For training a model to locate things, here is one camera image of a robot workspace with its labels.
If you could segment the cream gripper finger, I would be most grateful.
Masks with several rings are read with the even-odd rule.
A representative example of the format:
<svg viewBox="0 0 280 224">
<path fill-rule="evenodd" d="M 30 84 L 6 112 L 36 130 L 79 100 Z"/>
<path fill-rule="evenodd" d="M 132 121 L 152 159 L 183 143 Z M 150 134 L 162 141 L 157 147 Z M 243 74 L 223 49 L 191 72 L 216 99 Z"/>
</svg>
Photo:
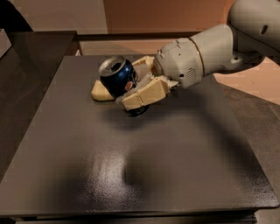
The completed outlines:
<svg viewBox="0 0 280 224">
<path fill-rule="evenodd" d="M 141 59 L 134 61 L 132 66 L 139 79 L 142 79 L 147 73 L 155 73 L 153 56 L 143 56 Z"/>
<path fill-rule="evenodd" d="M 126 111 L 139 109 L 164 99 L 179 83 L 169 80 L 166 76 L 154 76 L 147 73 L 136 85 L 124 95 L 118 97 L 115 102 Z"/>
</svg>

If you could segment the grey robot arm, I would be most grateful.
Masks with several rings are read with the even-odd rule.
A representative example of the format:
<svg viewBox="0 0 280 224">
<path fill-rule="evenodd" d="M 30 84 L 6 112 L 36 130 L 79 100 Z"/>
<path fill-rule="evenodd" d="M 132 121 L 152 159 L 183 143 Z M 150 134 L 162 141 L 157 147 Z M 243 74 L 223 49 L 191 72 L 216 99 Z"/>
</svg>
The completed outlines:
<svg viewBox="0 0 280 224">
<path fill-rule="evenodd" d="M 209 74 L 247 70 L 280 57 L 280 0 L 235 0 L 227 22 L 177 39 L 143 60 L 153 69 L 115 102 L 127 111 L 158 102 L 176 86 L 189 88 Z"/>
</svg>

